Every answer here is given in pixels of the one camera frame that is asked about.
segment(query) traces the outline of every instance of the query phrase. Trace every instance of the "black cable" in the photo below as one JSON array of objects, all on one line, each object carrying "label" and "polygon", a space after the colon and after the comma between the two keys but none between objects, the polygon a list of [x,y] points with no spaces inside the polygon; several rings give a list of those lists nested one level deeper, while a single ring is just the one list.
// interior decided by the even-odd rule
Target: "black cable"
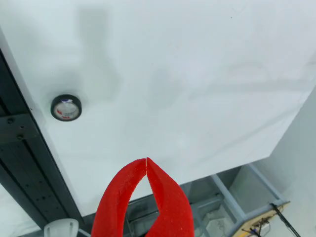
[{"label": "black cable", "polygon": [[250,228],[250,230],[255,234],[255,236],[257,236],[257,237],[261,237],[261,235],[260,234],[258,234],[254,229],[252,229],[252,228]]},{"label": "black cable", "polygon": [[259,234],[261,234],[262,223],[263,223],[263,221],[260,223]]},{"label": "black cable", "polygon": [[244,230],[244,229],[241,229],[242,231],[245,231],[245,232],[247,232],[247,233],[249,233],[249,234],[251,234],[252,235],[252,232],[249,232],[249,231],[247,231],[247,230]]},{"label": "black cable", "polygon": [[269,222],[269,221],[267,221],[267,223],[269,224],[269,230],[265,233],[265,235],[264,235],[264,236],[266,236],[266,235],[270,232],[270,230],[271,230],[271,225],[270,225],[270,222]]},{"label": "black cable", "polygon": [[287,219],[282,215],[282,213],[280,212],[280,210],[277,208],[277,206],[273,203],[270,203],[270,205],[272,206],[272,208],[274,209],[274,211],[276,211],[277,215],[279,216],[279,218],[281,219],[281,221],[285,224],[285,226],[291,231],[291,233],[293,235],[295,235],[296,237],[301,237],[297,231],[294,229],[294,227],[287,221]]}]

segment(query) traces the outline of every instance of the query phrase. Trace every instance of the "metal bracket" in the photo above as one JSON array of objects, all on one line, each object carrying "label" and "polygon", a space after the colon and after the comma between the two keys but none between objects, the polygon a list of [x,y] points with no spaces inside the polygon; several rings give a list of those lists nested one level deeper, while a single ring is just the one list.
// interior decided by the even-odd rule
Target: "metal bracket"
[{"label": "metal bracket", "polygon": [[0,117],[0,145],[35,138],[38,134],[29,114]]}]

